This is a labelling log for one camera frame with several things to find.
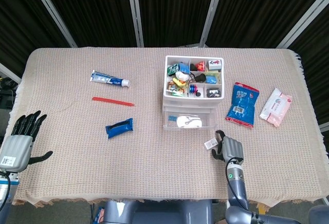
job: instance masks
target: table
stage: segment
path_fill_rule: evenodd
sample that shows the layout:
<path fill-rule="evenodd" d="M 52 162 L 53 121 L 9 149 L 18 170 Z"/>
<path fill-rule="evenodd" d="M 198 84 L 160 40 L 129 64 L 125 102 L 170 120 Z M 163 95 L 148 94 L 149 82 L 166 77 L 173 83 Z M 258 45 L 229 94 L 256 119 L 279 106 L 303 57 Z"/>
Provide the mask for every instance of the table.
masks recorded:
<path fill-rule="evenodd" d="M 287 49 L 43 48 L 27 62 L 7 134 L 17 118 L 41 110 L 48 117 L 32 151 L 52 150 L 20 174 L 15 203 L 56 199 L 227 198 L 224 163 L 203 143 L 214 131 L 165 132 L 161 114 L 166 55 L 223 57 L 225 98 L 218 127 L 242 142 L 249 200 L 270 207 L 329 194 L 328 158 L 296 54 Z M 129 79 L 130 88 L 89 81 L 92 70 Z M 260 90 L 254 129 L 225 120 L 234 82 Z M 292 95 L 280 127 L 259 118 L 273 89 Z M 135 107 L 92 101 L 92 97 Z M 134 131 L 107 139 L 105 126 L 134 118 Z"/>

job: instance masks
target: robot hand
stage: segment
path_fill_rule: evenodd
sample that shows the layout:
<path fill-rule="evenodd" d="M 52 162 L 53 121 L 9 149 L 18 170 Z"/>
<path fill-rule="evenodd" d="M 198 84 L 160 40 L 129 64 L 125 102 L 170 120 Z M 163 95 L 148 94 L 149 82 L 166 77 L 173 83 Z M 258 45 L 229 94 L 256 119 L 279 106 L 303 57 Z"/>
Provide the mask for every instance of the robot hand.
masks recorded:
<path fill-rule="evenodd" d="M 38 134 L 42 122 L 47 115 L 42 115 L 37 119 L 41 111 L 21 116 L 17 121 L 11 133 L 3 144 L 0 154 L 0 170 L 20 173 L 25 170 L 27 165 L 44 161 L 52 155 L 48 151 L 44 156 L 32 157 L 31 151 L 33 142 Z"/>
<path fill-rule="evenodd" d="M 226 163 L 232 161 L 240 165 L 242 164 L 243 149 L 240 142 L 225 136 L 222 130 L 216 131 L 216 140 L 218 142 L 217 153 L 216 150 L 211 150 L 211 154 L 216 160 L 222 160 Z"/>

